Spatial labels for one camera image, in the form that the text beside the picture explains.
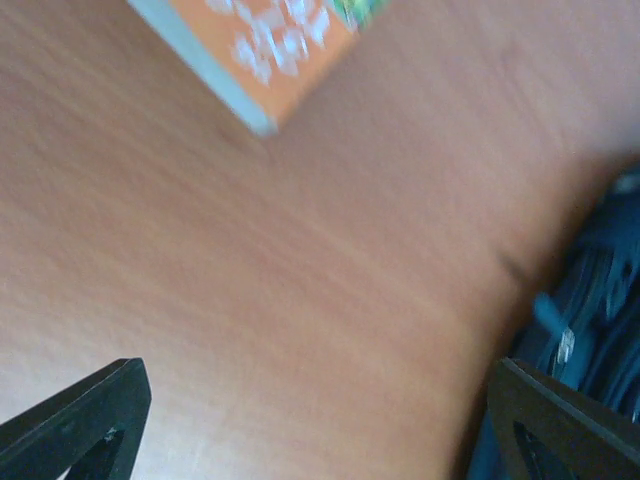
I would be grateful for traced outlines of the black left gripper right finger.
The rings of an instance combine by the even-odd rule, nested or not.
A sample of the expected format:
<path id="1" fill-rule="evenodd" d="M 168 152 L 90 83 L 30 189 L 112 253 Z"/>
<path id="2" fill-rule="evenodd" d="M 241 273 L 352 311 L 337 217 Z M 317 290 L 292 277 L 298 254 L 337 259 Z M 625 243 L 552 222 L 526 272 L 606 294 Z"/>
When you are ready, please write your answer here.
<path id="1" fill-rule="evenodd" d="M 513 479 L 534 477 L 527 433 L 581 479 L 639 477 L 639 426 L 524 362 L 495 365 L 487 403 Z"/>

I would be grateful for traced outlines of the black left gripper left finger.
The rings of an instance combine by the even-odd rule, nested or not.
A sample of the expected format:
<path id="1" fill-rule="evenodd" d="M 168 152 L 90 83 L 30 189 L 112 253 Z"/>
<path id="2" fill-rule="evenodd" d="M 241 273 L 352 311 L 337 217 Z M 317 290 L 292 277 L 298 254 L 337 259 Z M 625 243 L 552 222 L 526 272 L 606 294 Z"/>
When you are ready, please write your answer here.
<path id="1" fill-rule="evenodd" d="M 1 477 L 129 479 L 150 405 L 143 360 L 118 359 L 1 425 Z"/>

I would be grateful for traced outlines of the navy blue backpack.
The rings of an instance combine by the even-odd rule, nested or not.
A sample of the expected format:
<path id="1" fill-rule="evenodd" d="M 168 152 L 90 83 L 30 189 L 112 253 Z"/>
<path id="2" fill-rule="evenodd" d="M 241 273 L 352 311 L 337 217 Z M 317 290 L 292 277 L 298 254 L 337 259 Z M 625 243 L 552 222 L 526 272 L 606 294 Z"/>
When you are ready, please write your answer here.
<path id="1" fill-rule="evenodd" d="M 573 243 L 563 277 L 538 295 L 505 357 L 524 362 L 639 426 L 639 171 L 622 174 Z M 532 479 L 581 479 L 533 434 Z M 471 479 L 513 479 L 487 411 Z"/>

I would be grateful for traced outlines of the orange treehouse paperback book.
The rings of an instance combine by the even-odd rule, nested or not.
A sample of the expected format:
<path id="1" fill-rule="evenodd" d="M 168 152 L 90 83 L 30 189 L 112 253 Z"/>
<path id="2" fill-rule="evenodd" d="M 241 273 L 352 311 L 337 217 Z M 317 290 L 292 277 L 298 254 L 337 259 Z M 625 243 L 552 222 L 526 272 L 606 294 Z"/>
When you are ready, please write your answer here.
<path id="1" fill-rule="evenodd" d="M 383 1 L 133 1 L 131 7 L 254 134 L 270 136 Z"/>

